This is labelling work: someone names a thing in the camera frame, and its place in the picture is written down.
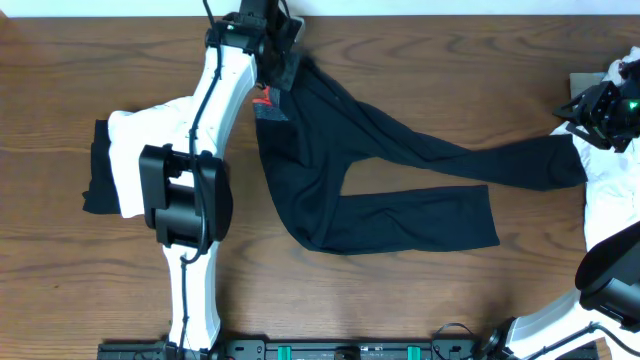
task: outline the green connector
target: green connector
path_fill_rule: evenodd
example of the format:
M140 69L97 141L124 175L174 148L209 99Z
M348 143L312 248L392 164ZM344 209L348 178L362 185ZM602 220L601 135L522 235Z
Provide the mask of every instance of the green connector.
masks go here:
M278 347L278 360L291 360L291 346Z
M421 355L422 352L419 346L407 347L407 360L420 360Z

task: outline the white cloth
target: white cloth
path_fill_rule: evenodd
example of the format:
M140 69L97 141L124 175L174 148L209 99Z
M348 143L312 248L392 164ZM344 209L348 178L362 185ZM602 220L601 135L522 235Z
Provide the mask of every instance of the white cloth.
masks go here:
M609 66L603 81L622 85L621 63L638 59L640 48L633 47L629 55ZM551 135L569 134L567 124L562 124ZM573 144L588 179L584 236L587 250L590 250L600 241L640 221L640 139L631 141L622 154L613 149L600 150L575 135Z
M115 111L109 117L109 159L122 217L144 214L138 165L142 149L146 144L163 146L173 143L176 134L183 132L184 114L190 107L191 97L187 96L136 113ZM182 182L192 179L190 173L180 177Z

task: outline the wood grain surface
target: wood grain surface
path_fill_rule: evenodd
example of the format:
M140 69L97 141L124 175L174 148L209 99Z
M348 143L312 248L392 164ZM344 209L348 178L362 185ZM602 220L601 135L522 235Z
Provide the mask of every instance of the wood grain surface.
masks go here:
M305 46L353 95L472 149L548 134L570 72L638 44L637 17L309 18ZM0 27L0 358L91 359L106 339L169 330L168 271L142 218L82 211L95 119L189 95L204 18L22 19ZM251 109L227 161L235 213L220 249L225 330L280 338L418 338L446 322L484 333L573 285L583 187L490 185L501 246L340 257L280 222ZM478 182L367 160L345 194Z

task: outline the black pants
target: black pants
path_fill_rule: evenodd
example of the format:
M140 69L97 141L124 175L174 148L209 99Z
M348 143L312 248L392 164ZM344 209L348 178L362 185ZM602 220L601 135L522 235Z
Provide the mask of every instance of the black pants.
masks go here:
M486 186L340 196L350 164L370 157L532 190L586 181L570 135L470 151L356 101L309 59L292 90L271 90L269 99L255 104L262 165L280 218L309 250L362 254L499 244Z

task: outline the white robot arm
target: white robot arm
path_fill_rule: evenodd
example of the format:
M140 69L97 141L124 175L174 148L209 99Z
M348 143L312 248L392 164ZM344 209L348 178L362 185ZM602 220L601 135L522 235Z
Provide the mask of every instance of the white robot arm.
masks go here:
M156 230L169 264L173 321L168 343L178 353L208 352L220 330L215 265L232 212L222 163L229 133L258 81L291 87L298 55L290 49L304 31L304 21L283 13L278 0L243 0L238 13L215 23L210 19L192 108L170 144L147 145L140 155L145 220ZM195 261L186 264L186 259Z

